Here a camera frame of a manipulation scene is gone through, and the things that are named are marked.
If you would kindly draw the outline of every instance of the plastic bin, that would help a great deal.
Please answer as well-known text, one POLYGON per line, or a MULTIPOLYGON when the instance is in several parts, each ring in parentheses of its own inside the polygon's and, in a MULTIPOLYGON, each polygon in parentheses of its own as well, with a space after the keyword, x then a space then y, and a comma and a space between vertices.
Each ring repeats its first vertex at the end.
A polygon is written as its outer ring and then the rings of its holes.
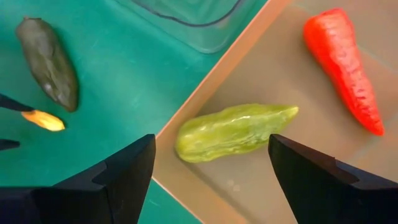
POLYGON ((204 223, 296 223, 266 147, 201 164, 188 164, 176 156, 175 138, 184 122, 229 106, 297 105, 300 111, 282 135, 398 181, 398 50, 394 38, 398 3, 298 0, 279 15, 265 16, 283 3, 271 0, 263 7, 157 138, 160 153, 155 179, 204 223), (373 136, 353 118, 304 44, 305 21, 333 7, 345 9, 356 28, 363 65, 386 127, 383 137, 373 136), (262 24, 275 17, 268 29, 262 24), (246 54, 251 40, 258 36, 246 54))
POLYGON ((203 53, 222 49, 256 0, 116 0, 203 53))

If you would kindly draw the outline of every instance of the green surface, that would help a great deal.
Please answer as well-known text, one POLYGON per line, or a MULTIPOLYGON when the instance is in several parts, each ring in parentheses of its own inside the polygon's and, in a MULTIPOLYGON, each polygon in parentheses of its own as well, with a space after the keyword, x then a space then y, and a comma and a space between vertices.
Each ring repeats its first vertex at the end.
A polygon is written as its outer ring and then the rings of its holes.
MULTIPOLYGON (((0 110, 0 137, 22 143, 0 152, 0 185, 53 185, 158 133, 221 55, 199 54, 112 0, 0 0, 1 93, 59 116, 68 127, 50 133, 0 110), (76 113, 52 103, 31 77, 14 35, 23 16, 45 19, 62 36, 80 80, 76 113)), ((140 223, 196 222, 151 183, 140 223)))

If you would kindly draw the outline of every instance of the dark green vegetable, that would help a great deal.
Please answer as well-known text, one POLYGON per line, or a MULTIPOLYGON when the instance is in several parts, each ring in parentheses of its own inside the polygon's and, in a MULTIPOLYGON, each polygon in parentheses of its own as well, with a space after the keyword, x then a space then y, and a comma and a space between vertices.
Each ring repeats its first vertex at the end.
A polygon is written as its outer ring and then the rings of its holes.
POLYGON ((30 72, 43 91, 67 111, 78 106, 75 70, 51 25, 27 18, 16 29, 30 72))

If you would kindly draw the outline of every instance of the clear plastic container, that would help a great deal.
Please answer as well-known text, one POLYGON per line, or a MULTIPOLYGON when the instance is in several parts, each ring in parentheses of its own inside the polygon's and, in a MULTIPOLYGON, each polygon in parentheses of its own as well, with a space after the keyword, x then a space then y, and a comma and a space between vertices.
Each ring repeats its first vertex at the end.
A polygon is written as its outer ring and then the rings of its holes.
POLYGON ((222 49, 256 0, 117 0, 203 53, 222 49))

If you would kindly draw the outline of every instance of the black utensil handle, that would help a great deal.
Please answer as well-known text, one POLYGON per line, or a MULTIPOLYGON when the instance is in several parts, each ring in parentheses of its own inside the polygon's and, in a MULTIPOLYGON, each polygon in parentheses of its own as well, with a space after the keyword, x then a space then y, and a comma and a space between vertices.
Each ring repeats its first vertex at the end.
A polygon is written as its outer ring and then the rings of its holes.
POLYGON ((12 149, 15 147, 19 147, 18 141, 0 139, 0 151, 5 149, 12 149))
POLYGON ((7 108, 14 111, 33 111, 34 108, 30 106, 23 105, 22 103, 15 101, 8 96, 0 94, 0 108, 7 108))

